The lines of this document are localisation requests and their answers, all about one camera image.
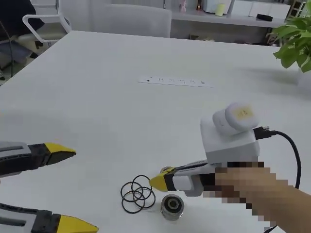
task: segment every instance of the o-ring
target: o-ring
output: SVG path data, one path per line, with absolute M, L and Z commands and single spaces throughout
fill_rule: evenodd
M 136 191 L 136 190 L 135 190 L 135 191 L 128 191 L 128 192 L 125 193 L 124 196 L 122 197 L 122 202 L 121 202 L 122 208 L 124 209 L 125 212 L 127 212 L 127 213 L 129 213 L 129 214 L 137 214 L 138 212 L 140 212 L 140 211 L 142 211 L 142 210 L 144 209 L 145 204 L 146 204 L 146 199 L 145 199 L 145 197 L 144 197 L 144 199 L 143 199 L 144 204 L 143 204 L 143 206 L 142 206 L 140 209 L 138 209 L 137 211 L 129 211 L 129 210 L 127 210 L 127 209 L 124 207 L 125 197 L 126 197 L 127 195 L 129 195 L 129 194 L 133 194 L 133 196 L 134 196 L 134 193 L 140 193 L 141 197 L 144 197 L 144 195 L 143 195 L 141 192 Z
M 131 184 L 131 191 L 127 192 L 127 194 L 132 192 L 132 193 L 133 193 L 133 199 L 134 199 L 134 195 L 135 195 L 135 194 L 134 194 L 135 191 L 133 190 L 133 184 L 138 185 L 139 188 L 141 188 L 141 189 L 142 189 L 142 186 L 141 186 L 139 183 L 135 182 L 135 181 L 127 182 L 127 183 L 125 183 L 125 184 L 122 186 L 121 191 L 120 191 L 120 194 L 121 194 L 121 197 L 122 197 L 122 201 L 124 200 L 124 201 L 126 201 L 126 202 L 134 202 L 134 200 L 128 200 L 128 199 L 126 199 L 126 198 L 125 198 L 126 194 L 124 194 L 124 195 L 122 194 L 124 187 L 127 186 L 128 184 Z
M 145 205 L 144 205 L 144 206 L 141 206 L 141 205 L 137 204 L 137 201 L 138 201 L 138 200 L 141 200 L 141 199 L 136 199 L 136 200 L 135 200 L 135 198 L 137 198 L 137 197 L 136 197 L 136 196 L 134 197 L 134 194 L 133 194 L 133 201 L 134 201 L 135 205 L 138 206 L 139 208 L 142 208 L 142 209 L 149 209 L 149 208 L 153 207 L 153 205 L 154 205 L 155 202 L 156 202 L 156 195 L 155 195 L 155 193 L 154 193 L 150 188 L 148 188 L 148 187 L 139 187 L 139 188 L 135 189 L 134 192 L 137 192 L 137 190 L 139 190 L 139 189 L 141 189 L 141 190 L 144 190 L 144 189 L 149 190 L 150 193 L 154 196 L 154 202 L 153 202 L 151 205 L 149 205 L 149 206 L 145 206 Z
M 145 175 L 138 175 L 138 176 L 136 176 L 136 177 L 133 179 L 132 184 L 131 184 L 131 190 L 132 190 L 132 191 L 134 191 L 134 190 L 133 190 L 133 184 L 136 183 L 135 180 L 136 180 L 137 178 L 139 178 L 139 177 L 144 177 L 144 178 L 146 178 L 147 180 L 150 180 L 149 177 L 148 177 L 148 176 L 145 176 Z M 152 187 L 149 188 L 149 190 L 150 190 L 150 192 L 149 192 L 149 195 L 146 197 L 146 199 L 148 199 L 148 198 L 151 196 Z M 142 200 L 142 199 L 140 199 L 141 196 L 140 196 L 140 197 L 137 197 L 135 194 L 133 194 L 133 196 L 135 196 L 135 198 L 137 198 L 138 200 Z

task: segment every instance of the white table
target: white table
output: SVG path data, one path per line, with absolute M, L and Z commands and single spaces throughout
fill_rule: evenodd
M 120 188 L 138 174 L 202 160 L 199 122 L 233 101 L 250 102 L 262 125 L 288 133 L 311 192 L 310 98 L 272 53 L 277 48 L 179 39 L 71 32 L 0 88 L 0 140 L 58 142 L 77 155 L 4 178 L 1 202 L 76 216 L 106 232 L 260 233 L 242 204 L 186 198 L 176 223 L 166 221 L 156 192 L 152 210 L 129 215 Z M 193 77 L 214 88 L 138 83 L 142 75 Z M 261 159 L 294 184 L 292 149 L 280 137 L 260 142 Z

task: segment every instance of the white chair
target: white chair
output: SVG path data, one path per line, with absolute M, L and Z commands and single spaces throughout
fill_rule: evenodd
M 34 8 L 54 8 L 57 10 L 56 15 L 25 15 L 23 17 L 23 22 L 27 26 L 27 28 L 32 32 L 32 34 L 22 35 L 18 38 L 19 42 L 23 41 L 40 41 L 44 42 L 56 42 L 63 38 L 67 33 L 71 31 L 70 22 L 68 19 L 65 19 L 62 14 L 62 4 L 61 0 L 56 0 L 56 4 L 33 4 Z M 37 31 L 33 29 L 33 27 L 29 24 L 28 20 L 30 18 L 39 18 L 43 21 L 48 19 L 52 22 L 46 22 L 40 29 Z
M 171 33 L 172 12 L 166 9 L 90 0 L 89 15 L 93 32 L 154 37 Z

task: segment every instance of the potted plant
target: potted plant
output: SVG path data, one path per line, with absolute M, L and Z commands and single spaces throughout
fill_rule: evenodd
M 311 12 L 311 2 L 306 3 L 307 10 Z M 277 35 L 276 40 L 284 42 L 279 51 L 274 53 L 281 60 L 284 68 L 297 63 L 301 70 L 301 78 L 309 81 L 311 89 L 311 17 L 298 17 L 290 19 L 286 25 L 272 31 Z

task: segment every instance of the black cable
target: black cable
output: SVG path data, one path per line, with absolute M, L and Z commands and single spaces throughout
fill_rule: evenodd
M 300 179 L 301 179 L 301 160 L 300 160 L 300 156 L 299 156 L 297 146 L 296 146 L 295 142 L 287 134 L 280 132 L 280 131 L 271 131 L 271 132 L 274 133 L 275 135 L 280 135 L 280 136 L 286 138 L 290 142 L 290 144 L 294 150 L 296 162 L 297 162 L 297 175 L 296 175 L 295 188 L 299 189 Z
M 8 37 L 9 40 L 9 46 L 10 46 L 10 53 L 11 53 L 11 77 L 13 77 L 13 65 L 14 65 L 14 59 L 13 59 L 13 50 L 12 50 L 12 43 L 11 43 L 11 38 L 9 33 L 7 32 L 7 30 L 5 29 L 4 25 L 2 24 L 2 22 L 0 21 L 1 27 L 3 28 L 6 36 Z
M 297 146 L 296 146 L 295 142 L 291 139 L 291 137 L 289 137 L 287 134 L 285 134 L 283 132 L 280 132 L 280 131 L 271 131 L 271 130 L 269 130 L 269 127 L 258 127 L 258 128 L 255 128 L 254 129 L 254 134 L 255 134 L 256 140 L 264 139 L 264 138 L 269 138 L 269 137 L 272 137 L 274 135 L 280 135 L 280 136 L 284 137 L 286 140 L 289 141 L 289 143 L 291 144 L 291 146 L 292 146 L 292 148 L 294 150 L 294 154 L 295 154 L 295 158 L 296 158 L 296 163 L 297 163 L 297 175 L 296 175 L 295 188 L 299 189 L 300 180 L 301 180 L 301 160 L 300 160 L 300 156 L 299 156 L 299 152 L 298 152 Z M 265 230 L 264 233 L 270 233 L 276 227 L 277 226 L 269 228 L 269 229 Z

